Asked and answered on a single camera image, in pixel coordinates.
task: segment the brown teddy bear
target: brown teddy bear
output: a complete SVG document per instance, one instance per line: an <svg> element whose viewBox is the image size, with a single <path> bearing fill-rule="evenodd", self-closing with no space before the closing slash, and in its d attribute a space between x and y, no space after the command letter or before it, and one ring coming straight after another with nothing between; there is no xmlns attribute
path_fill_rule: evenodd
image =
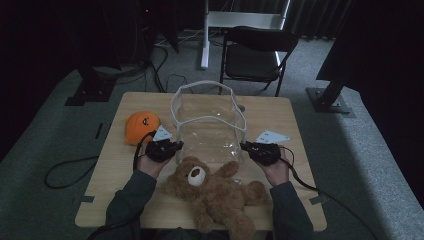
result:
<svg viewBox="0 0 424 240"><path fill-rule="evenodd" d="M231 179L238 169L238 163L231 161L211 174L204 162L186 157L168 177L166 192L193 203L199 232L210 232L215 221L229 230L231 240L249 240L255 226L243 212L244 206L263 204L267 194L259 181L240 185Z"/></svg>

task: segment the person's arm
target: person's arm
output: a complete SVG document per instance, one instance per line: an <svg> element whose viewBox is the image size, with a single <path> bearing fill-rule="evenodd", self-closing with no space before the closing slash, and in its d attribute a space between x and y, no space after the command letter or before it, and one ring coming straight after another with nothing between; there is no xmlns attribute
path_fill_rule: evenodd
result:
<svg viewBox="0 0 424 240"><path fill-rule="evenodd" d="M312 239L313 226L291 182L273 187L275 239Z"/></svg>
<svg viewBox="0 0 424 240"><path fill-rule="evenodd" d="M281 157L286 159L284 149ZM312 239L313 226L305 207L289 181L289 168L283 161L277 161L270 166L257 163L265 173L274 203L272 218L275 239L298 240Z"/></svg>
<svg viewBox="0 0 424 240"><path fill-rule="evenodd" d="M156 187L156 178L162 168L169 162L157 163L147 156L139 158L137 169L122 190L115 193L106 210L106 224L117 224L140 213L150 200ZM140 219L132 223L107 231L97 239L132 240L140 239Z"/></svg>

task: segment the transparent plastic bowl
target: transparent plastic bowl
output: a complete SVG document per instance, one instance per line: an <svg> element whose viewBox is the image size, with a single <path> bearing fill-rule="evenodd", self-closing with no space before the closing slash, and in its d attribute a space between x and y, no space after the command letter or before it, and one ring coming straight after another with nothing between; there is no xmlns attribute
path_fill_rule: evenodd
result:
<svg viewBox="0 0 424 240"><path fill-rule="evenodd" d="M196 88L219 91L213 100L192 94ZM171 118L177 128L177 141L184 146L177 152L177 163L195 156L206 163L243 162L240 142L246 141L246 119L233 90L215 81L198 81L181 86L171 99Z"/></svg>

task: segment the gray sleeve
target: gray sleeve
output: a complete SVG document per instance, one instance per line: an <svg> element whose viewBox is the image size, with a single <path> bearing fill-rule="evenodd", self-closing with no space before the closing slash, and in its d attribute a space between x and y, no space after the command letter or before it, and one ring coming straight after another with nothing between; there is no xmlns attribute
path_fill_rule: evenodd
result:
<svg viewBox="0 0 424 240"><path fill-rule="evenodd" d="M106 210L106 224L111 225L129 219L140 213L150 200L156 187L156 179L135 170L122 190L115 193ZM140 239L140 219L126 226L107 231L98 238L101 240Z"/></svg>
<svg viewBox="0 0 424 240"><path fill-rule="evenodd" d="M312 239L313 226L291 182L273 187L272 218L275 239Z"/></svg>

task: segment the pumpkin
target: pumpkin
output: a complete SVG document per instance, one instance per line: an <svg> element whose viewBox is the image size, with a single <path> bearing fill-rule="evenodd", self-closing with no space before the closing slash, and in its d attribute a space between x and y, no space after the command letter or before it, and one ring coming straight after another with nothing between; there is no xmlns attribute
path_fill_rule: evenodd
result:
<svg viewBox="0 0 424 240"><path fill-rule="evenodd" d="M125 122L125 142L131 145L137 145L141 139L149 132L158 130L160 119L158 115L152 112L136 112L126 118ZM144 143L152 141L148 136Z"/></svg>

